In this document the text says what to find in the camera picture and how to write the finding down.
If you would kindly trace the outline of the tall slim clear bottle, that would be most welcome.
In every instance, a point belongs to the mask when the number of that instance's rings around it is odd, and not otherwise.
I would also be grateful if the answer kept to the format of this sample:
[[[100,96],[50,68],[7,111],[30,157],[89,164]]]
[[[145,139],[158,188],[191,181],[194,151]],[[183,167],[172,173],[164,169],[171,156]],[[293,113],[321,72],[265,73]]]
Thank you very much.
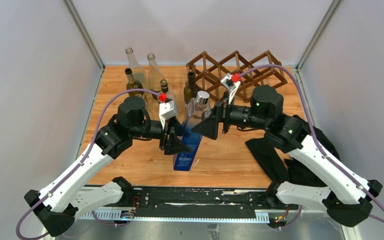
[[[146,94],[142,95],[142,99],[145,101],[145,109],[148,112],[150,119],[154,120],[154,115],[153,115],[152,107],[151,107],[151,105],[148,102]]]

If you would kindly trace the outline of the clear bottle black label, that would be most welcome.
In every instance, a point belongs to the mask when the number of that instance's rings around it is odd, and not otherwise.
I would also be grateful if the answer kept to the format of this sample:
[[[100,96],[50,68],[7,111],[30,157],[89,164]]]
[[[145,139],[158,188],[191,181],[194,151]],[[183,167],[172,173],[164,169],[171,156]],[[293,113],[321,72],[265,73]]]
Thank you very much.
[[[134,50],[132,47],[127,47],[125,49],[125,53],[127,55],[129,67],[132,70],[134,78],[142,84],[142,86],[145,89],[148,89],[148,80],[145,74],[145,70],[142,65],[139,64],[139,62],[136,59],[136,56],[134,55]]]
[[[154,53],[149,53],[147,55],[149,73],[148,73],[148,86],[149,89],[153,92],[161,92],[161,80],[165,79],[162,71],[159,69],[156,62],[156,56]]]

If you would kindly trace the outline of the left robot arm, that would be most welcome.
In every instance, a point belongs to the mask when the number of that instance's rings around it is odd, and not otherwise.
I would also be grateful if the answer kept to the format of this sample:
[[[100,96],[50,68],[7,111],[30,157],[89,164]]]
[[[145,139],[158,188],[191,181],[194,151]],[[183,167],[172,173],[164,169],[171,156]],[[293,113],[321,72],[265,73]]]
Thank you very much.
[[[130,148],[135,138],[157,139],[165,155],[188,152],[180,140],[174,100],[161,96],[159,120],[152,120],[139,96],[127,97],[106,125],[100,127],[86,150],[56,180],[41,190],[29,190],[24,199],[47,233],[57,237],[76,220],[100,207],[134,207],[133,186],[123,177],[88,192],[82,187],[103,167]]]

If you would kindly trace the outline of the blue label clear bottle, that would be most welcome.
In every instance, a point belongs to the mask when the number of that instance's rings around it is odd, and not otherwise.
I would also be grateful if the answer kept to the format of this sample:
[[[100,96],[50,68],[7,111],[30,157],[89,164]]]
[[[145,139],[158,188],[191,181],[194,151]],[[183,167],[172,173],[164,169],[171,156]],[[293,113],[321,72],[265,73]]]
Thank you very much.
[[[185,108],[182,122],[182,142],[190,148],[190,152],[178,153],[173,157],[175,171],[190,171],[194,163],[202,135],[192,132],[192,128],[201,123],[211,113],[210,94],[200,90]]]

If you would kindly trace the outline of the dark green wine bottle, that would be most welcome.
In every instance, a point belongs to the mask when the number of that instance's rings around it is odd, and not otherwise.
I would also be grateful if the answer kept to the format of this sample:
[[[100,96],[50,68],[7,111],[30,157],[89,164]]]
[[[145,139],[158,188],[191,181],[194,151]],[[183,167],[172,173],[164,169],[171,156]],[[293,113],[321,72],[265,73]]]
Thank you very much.
[[[127,84],[126,84],[126,89],[127,90],[133,90],[133,89],[143,89],[143,85],[140,81],[136,80],[133,71],[131,68],[126,68],[124,70],[125,75],[127,77]],[[146,99],[146,95],[143,91],[130,91],[128,92],[128,95],[130,97],[141,97],[142,99]]]

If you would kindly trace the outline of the dark bottle black neck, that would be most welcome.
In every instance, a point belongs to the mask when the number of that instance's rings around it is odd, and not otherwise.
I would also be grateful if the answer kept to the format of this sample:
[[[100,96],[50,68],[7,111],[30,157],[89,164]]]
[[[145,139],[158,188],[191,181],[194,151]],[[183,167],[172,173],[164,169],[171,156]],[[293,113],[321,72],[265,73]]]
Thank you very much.
[[[187,74],[187,84],[183,88],[183,98],[186,105],[192,98],[197,96],[199,90],[196,83],[196,74],[193,71],[189,71]]]

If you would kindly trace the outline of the clear bottle gold label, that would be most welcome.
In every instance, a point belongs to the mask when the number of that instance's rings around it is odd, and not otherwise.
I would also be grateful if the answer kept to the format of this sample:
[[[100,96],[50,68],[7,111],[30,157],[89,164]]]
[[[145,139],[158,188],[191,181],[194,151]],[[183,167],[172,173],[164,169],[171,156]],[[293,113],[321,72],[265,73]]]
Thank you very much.
[[[166,79],[162,79],[160,81],[160,88],[161,88],[161,90],[159,91],[160,94],[166,94],[166,96],[169,99],[172,99],[174,101],[174,109],[176,110],[176,117],[178,117],[179,110],[176,102],[176,95],[172,90],[169,89],[169,85]]]

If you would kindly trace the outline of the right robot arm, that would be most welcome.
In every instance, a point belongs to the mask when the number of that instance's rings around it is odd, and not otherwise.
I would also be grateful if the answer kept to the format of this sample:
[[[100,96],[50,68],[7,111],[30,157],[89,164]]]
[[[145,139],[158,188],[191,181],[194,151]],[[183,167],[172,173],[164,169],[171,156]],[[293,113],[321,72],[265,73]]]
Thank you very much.
[[[219,125],[225,130],[231,125],[263,130],[270,146],[302,163],[325,184],[325,187],[313,187],[274,180],[265,195],[270,208],[300,205],[324,211],[347,227],[354,227],[369,217],[373,209],[371,197],[379,195],[382,184],[349,170],[322,147],[309,124],[283,113],[284,98],[274,88],[268,85],[255,88],[249,107],[234,105],[228,98],[229,94],[225,93],[210,115],[192,131],[216,140]]]

